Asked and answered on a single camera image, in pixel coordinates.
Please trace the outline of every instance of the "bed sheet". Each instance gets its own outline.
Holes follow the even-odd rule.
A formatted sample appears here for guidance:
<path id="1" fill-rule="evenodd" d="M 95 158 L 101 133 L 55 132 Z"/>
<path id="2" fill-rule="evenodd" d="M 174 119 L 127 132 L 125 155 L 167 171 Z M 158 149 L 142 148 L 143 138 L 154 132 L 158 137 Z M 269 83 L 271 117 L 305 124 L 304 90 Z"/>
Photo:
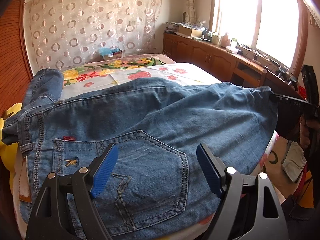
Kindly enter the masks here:
<path id="1" fill-rule="evenodd" d="M 120 66 L 124 68 L 121 69 L 118 67 L 114 67 L 115 64 L 119 64 L 117 61 L 107 62 L 107 70 L 104 75 L 89 75 L 88 73 L 93 73 L 95 70 L 101 67 L 101 65 L 106 65 L 106 62 L 98 62 L 92 63 L 89 65 L 85 65 L 83 69 L 78 69 L 77 77 L 82 78 L 76 79 L 75 82 L 70 83 L 70 70 L 69 74 L 65 75 L 65 81 L 69 81 L 70 84 L 65 82 L 61 100 L 68 99 L 70 97 L 74 97 L 83 93 L 101 90 L 105 88 L 109 88 L 112 86 L 120 85 L 136 78 L 146 78 L 146 77 L 161 77 L 164 79 L 169 79 L 173 82 L 176 82 L 180 85 L 211 85 L 215 83 L 221 83 L 217 78 L 213 77 L 209 73 L 205 72 L 204 70 L 200 69 L 199 67 L 188 64 L 188 63 L 174 63 L 173 64 L 165 64 L 165 62 L 170 62 L 169 58 L 163 55 L 154 56 L 152 55 L 149 58 L 141 58 L 141 55 L 137 55 L 136 57 L 126 58 L 126 60 L 120 63 Z M 137 59 L 146 59 L 144 63 L 138 62 Z M 137 63 L 141 64 L 140 66 L 136 65 L 129 65 L 126 66 L 126 61 L 133 62 L 136 60 Z M 257 164 L 256 168 L 253 170 L 252 175 L 256 176 L 263 167 L 265 161 L 267 160 L 276 140 L 279 138 L 278 134 L 274 132 L 263 157 L 261 158 L 260 162 Z M 15 214 L 17 218 L 18 227 L 21 233 L 21 236 L 25 238 L 27 224 L 22 220 L 19 211 L 19 180 L 21 174 L 21 167 L 22 167 L 22 157 L 21 154 L 17 153 L 16 163 L 15 163 L 15 170 L 16 175 L 14 178 L 14 186 L 13 186 L 13 198 L 14 198 L 14 208 Z M 204 231 L 207 230 L 212 218 L 211 216 L 207 217 L 206 219 L 198 222 L 197 224 L 185 228 L 179 232 L 171 234 L 169 236 L 162 237 L 158 240 L 193 240 L 199 235 L 201 235 Z"/>

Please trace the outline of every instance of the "floral blanket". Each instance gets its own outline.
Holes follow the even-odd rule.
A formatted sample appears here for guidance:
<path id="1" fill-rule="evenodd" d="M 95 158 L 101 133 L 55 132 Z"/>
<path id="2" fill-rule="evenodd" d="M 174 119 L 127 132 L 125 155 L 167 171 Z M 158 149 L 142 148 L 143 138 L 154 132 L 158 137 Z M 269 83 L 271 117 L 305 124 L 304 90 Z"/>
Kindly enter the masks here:
<path id="1" fill-rule="evenodd" d="M 164 65 L 161 60 L 153 57 L 139 57 L 135 60 L 126 60 L 121 58 L 118 60 L 102 61 L 90 63 L 73 69 L 64 71 L 63 86 L 68 86 L 76 82 L 84 81 L 93 77 L 105 77 L 111 73 L 141 67 L 149 67 L 156 65 Z"/>

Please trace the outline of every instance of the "window frame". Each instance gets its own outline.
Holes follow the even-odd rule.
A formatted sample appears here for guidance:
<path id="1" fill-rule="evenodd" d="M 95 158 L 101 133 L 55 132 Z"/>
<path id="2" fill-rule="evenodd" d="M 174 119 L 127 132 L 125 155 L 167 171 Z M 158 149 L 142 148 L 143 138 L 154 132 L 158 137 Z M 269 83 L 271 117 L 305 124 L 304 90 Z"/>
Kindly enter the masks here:
<path id="1" fill-rule="evenodd" d="M 296 78 L 298 78 L 300 70 L 302 68 L 304 55 L 307 47 L 307 40 L 308 40 L 308 9 L 302 0 L 297 0 L 297 1 L 298 1 L 298 8 L 299 8 L 299 27 L 298 27 L 296 49 L 295 49 L 291 66 L 285 66 L 288 70 L 288 73 L 292 76 L 295 76 Z M 220 28 L 220 20 L 221 20 L 220 0 L 212 0 L 211 5 L 212 7 L 211 7 L 211 13 L 210 13 L 209 30 L 218 31 Z M 256 17 L 256 27 L 255 27 L 254 37 L 252 39 L 251 48 L 257 51 L 260 51 L 262 54 L 267 55 L 270 59 L 274 60 L 279 65 L 284 66 L 284 64 L 282 64 L 279 60 L 273 58 L 267 53 L 256 48 L 259 30 L 260 30 L 260 23 L 261 23 L 261 12 L 262 12 L 262 0 L 259 0 L 257 17 Z"/>

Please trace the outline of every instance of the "bed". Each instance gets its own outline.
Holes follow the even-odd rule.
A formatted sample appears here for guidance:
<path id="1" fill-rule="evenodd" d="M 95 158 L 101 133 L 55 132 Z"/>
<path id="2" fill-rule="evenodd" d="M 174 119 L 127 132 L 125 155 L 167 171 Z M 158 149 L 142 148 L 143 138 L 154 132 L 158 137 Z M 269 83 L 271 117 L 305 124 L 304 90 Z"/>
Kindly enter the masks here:
<path id="1" fill-rule="evenodd" d="M 218 79 L 195 65 L 176 63 L 161 54 L 134 55 L 118 60 L 90 63 L 66 70 L 63 72 L 63 75 L 63 90 L 60 98 L 62 100 L 83 93 L 110 88 L 144 77 L 161 77 L 183 86 L 221 83 Z M 268 147 L 263 153 L 260 162 L 253 170 L 252 175 L 257 175 L 261 171 L 278 137 L 278 134 L 274 132 Z M 13 182 L 13 202 L 18 228 L 22 238 L 25 238 L 27 229 L 27 224 L 23 221 L 19 211 L 20 191 L 28 187 L 28 185 L 26 185 L 27 180 L 24 178 L 24 170 L 25 166 L 22 161 L 22 155 L 18 152 L 15 161 L 16 175 Z M 193 240 L 206 231 L 213 215 L 214 214 L 189 228 L 185 228 L 162 239 Z"/>

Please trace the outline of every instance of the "yellow plush toy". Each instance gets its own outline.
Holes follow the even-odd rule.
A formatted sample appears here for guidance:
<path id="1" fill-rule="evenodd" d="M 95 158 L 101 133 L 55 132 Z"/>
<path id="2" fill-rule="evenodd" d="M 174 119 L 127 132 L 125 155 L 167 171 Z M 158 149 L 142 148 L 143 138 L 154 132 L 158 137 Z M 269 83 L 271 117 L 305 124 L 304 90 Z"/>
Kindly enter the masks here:
<path id="1" fill-rule="evenodd" d="M 6 117 L 12 116 L 19 112 L 21 110 L 22 104 L 15 104 L 11 106 L 8 111 Z M 4 126 L 4 118 L 0 118 L 0 131 L 2 130 Z M 7 168 L 8 171 L 10 171 L 10 190 L 12 194 L 12 188 L 13 188 L 13 177 L 15 175 L 14 172 L 14 163 L 16 160 L 17 155 L 17 149 L 18 149 L 18 143 L 13 143 L 12 145 L 5 145 L 2 141 L 0 141 L 0 157 L 2 159 L 2 162 L 4 166 Z"/>

